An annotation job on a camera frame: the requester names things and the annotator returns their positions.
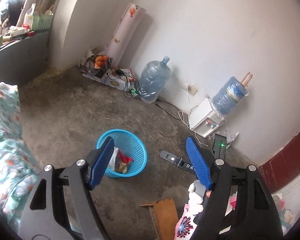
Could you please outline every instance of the hot air balloon print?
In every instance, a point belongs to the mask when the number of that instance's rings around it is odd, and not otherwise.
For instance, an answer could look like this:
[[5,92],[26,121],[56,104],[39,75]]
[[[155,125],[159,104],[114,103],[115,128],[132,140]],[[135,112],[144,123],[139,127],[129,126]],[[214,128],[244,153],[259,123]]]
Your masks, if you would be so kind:
[[134,15],[135,12],[136,12],[136,9],[133,8],[133,7],[131,7],[131,8],[129,9],[130,17],[132,17],[132,16]]

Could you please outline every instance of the wall socket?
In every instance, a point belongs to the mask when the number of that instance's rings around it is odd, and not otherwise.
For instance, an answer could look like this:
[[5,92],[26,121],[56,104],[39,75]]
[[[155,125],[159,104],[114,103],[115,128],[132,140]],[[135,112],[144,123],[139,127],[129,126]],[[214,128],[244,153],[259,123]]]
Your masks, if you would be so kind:
[[185,83],[183,84],[182,88],[183,88],[184,90],[188,90],[188,93],[189,93],[190,95],[193,95],[193,96],[194,96],[194,95],[196,94],[196,92],[198,91],[194,86],[190,85],[188,82],[185,82]]

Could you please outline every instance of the pink fabric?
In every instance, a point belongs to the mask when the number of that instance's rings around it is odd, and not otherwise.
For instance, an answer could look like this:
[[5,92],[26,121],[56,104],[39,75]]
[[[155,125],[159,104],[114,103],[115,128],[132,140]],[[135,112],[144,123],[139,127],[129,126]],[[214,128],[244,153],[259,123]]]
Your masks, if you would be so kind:
[[174,240],[178,239],[190,239],[193,232],[197,228],[197,225],[193,222],[194,215],[189,213],[189,204],[185,204],[183,209],[182,217],[176,225],[176,230],[174,234]]
[[237,194],[229,198],[229,203],[232,206],[232,209],[235,208],[236,202],[237,202]]
[[111,66],[118,67],[130,39],[145,13],[146,10],[138,5],[133,3],[128,5],[107,49],[106,54],[110,58]]

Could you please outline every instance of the concrete floor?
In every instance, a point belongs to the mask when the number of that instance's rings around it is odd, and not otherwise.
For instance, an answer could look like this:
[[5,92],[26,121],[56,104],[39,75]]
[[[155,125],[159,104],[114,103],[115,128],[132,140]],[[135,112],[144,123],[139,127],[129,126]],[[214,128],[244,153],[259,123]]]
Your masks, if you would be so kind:
[[[189,129],[154,104],[125,98],[122,91],[84,78],[77,67],[64,73],[49,72],[20,89],[24,139],[41,167],[70,166],[95,147],[110,129],[125,129],[145,144],[148,162],[137,176],[112,179],[104,176],[92,192],[93,201],[111,239],[153,240],[155,234],[143,202],[174,198],[179,217],[194,176],[159,157],[167,150],[187,158],[185,140]],[[163,108],[177,111],[164,103]],[[246,167],[249,161],[236,151],[226,161]],[[68,212],[74,215],[66,190]]]

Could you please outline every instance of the floral blanket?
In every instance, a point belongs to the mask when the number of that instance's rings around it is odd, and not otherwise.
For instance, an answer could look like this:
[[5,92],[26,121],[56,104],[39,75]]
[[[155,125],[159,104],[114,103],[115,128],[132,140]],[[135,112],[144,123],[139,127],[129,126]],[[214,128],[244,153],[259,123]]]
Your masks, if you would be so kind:
[[17,86],[0,83],[0,213],[18,231],[41,168],[22,139]]

